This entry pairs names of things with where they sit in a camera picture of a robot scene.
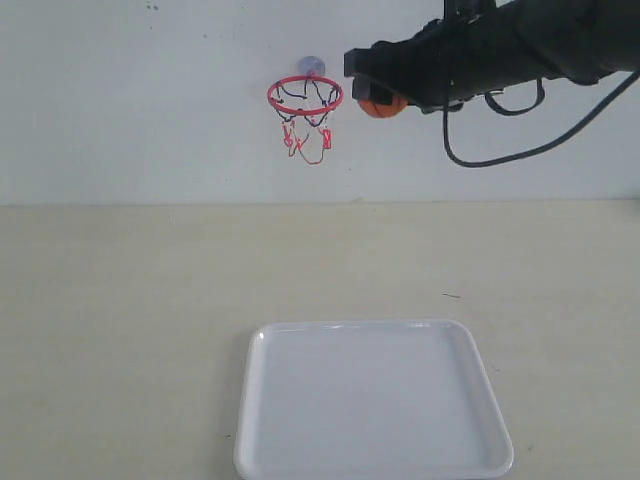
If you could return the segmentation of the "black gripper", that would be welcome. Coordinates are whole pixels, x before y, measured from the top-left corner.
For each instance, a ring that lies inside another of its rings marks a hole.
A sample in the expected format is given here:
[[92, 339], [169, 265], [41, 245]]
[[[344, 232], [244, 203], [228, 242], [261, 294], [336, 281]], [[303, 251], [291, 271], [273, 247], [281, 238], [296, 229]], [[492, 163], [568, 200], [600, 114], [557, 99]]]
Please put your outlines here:
[[516, 14], [486, 14], [474, 21], [431, 21], [407, 43], [354, 48], [343, 57], [358, 102], [406, 104], [407, 99], [367, 78], [407, 74], [408, 98], [422, 109], [469, 100], [487, 92], [535, 81], [540, 64], [517, 34]]

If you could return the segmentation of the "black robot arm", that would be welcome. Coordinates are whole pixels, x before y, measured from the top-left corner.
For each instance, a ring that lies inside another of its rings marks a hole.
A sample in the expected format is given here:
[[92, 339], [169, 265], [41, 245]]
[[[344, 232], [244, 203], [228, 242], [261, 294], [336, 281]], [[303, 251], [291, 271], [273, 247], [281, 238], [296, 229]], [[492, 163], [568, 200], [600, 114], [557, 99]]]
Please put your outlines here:
[[344, 55], [352, 96], [406, 98], [423, 111], [538, 79], [581, 86], [639, 68], [636, 1], [449, 1], [412, 37]]

